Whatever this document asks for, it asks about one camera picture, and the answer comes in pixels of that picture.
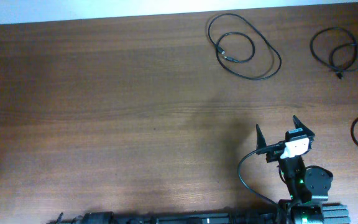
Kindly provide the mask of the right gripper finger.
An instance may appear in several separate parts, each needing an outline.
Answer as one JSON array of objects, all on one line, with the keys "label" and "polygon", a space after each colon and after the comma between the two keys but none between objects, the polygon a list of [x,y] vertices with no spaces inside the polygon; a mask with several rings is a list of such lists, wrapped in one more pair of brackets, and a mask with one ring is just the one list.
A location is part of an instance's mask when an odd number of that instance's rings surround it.
[{"label": "right gripper finger", "polygon": [[265,148],[267,146],[264,135],[262,134],[262,131],[260,129],[260,126],[258,124],[256,124],[256,134],[257,134],[257,144],[256,144],[256,148],[257,149],[262,149]]},{"label": "right gripper finger", "polygon": [[298,119],[298,117],[297,117],[296,115],[293,115],[292,119],[293,119],[293,123],[294,123],[294,126],[295,126],[296,129],[300,129],[300,128],[301,128],[301,129],[304,130],[304,131],[309,130],[309,128],[308,128],[306,125],[304,125],[304,124]]}]

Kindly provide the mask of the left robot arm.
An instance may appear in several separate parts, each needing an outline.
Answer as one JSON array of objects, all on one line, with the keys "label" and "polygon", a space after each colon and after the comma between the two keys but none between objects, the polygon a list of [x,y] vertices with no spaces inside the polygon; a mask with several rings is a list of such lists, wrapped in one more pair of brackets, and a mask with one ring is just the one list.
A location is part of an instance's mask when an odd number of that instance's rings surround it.
[{"label": "left robot arm", "polygon": [[58,218],[53,221],[53,224],[114,224],[113,212],[93,212],[79,215],[71,220],[64,220],[63,213],[59,214]]}]

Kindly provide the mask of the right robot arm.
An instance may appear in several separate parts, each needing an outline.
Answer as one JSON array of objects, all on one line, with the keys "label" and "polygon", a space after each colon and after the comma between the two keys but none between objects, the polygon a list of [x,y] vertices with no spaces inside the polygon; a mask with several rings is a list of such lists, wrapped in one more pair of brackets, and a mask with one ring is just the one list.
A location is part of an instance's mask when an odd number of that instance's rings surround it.
[{"label": "right robot arm", "polygon": [[333,181],[332,172],[320,166],[306,166],[303,156],[311,150],[315,133],[296,116],[295,128],[285,133],[285,139],[268,145],[256,126],[256,154],[265,154],[266,161],[278,162],[280,178],[289,191],[290,200],[278,203],[281,217],[287,223],[323,223],[323,202]]}]

